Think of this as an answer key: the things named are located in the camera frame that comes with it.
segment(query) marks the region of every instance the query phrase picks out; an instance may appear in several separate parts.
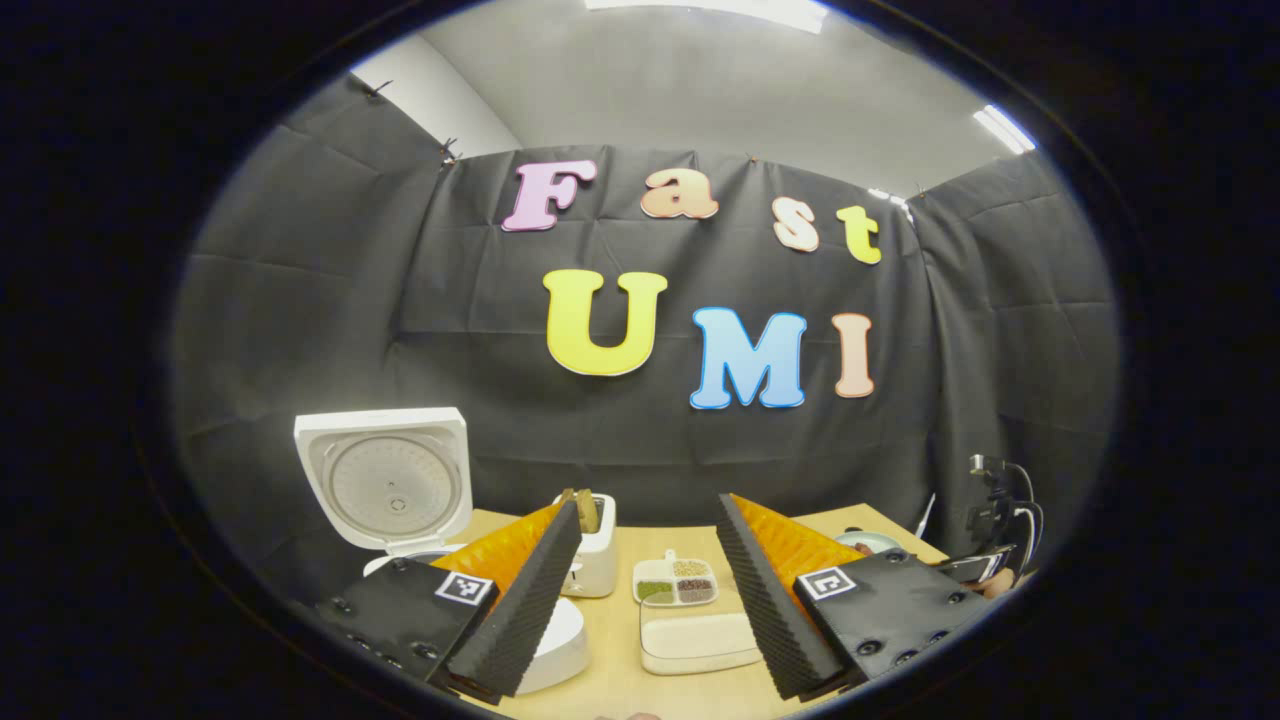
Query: black curtain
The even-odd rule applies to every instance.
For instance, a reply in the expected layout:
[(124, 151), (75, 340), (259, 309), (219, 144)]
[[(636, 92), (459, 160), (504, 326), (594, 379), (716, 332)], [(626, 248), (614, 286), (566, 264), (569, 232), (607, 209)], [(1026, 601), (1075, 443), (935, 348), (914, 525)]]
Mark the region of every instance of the black curtain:
[[(594, 160), (554, 228), (498, 225), (524, 163)], [(1036, 154), (891, 202), (746, 156), (575, 146), (466, 158), (346, 78), (283, 120), (247, 159), (192, 251), (174, 318), (175, 421), (192, 480), (241, 559), (278, 589), (320, 597), (374, 553), (343, 542), (303, 477), (297, 414), (452, 405), (468, 424), (477, 507), (525, 514), (561, 488), (613, 495), (623, 524), (707, 524), (719, 492), (786, 514), (869, 502), (928, 539), (969, 550), (973, 452), (1028, 468), (1046, 546), (1079, 510), (1107, 437), (1114, 307), (1083, 215)], [(708, 219), (653, 219), (645, 177), (694, 168)], [(820, 246), (783, 247), (771, 202), (808, 202)], [(836, 210), (877, 219), (878, 265), (851, 258)], [(548, 352), (543, 275), (605, 278), (593, 340), (626, 328), (623, 272), (664, 275), (654, 351), (617, 378)], [(700, 380), (698, 307), (808, 322), (805, 402), (689, 404)], [(861, 313), (876, 391), (842, 398), (831, 318)]]

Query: white wall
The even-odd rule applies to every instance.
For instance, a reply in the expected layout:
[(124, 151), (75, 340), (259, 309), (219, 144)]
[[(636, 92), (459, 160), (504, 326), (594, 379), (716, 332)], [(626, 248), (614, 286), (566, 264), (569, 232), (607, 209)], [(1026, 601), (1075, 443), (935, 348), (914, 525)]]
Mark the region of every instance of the white wall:
[(419, 33), (387, 47), (351, 70), (433, 137), (466, 156), (520, 150), (522, 145), (475, 88)]

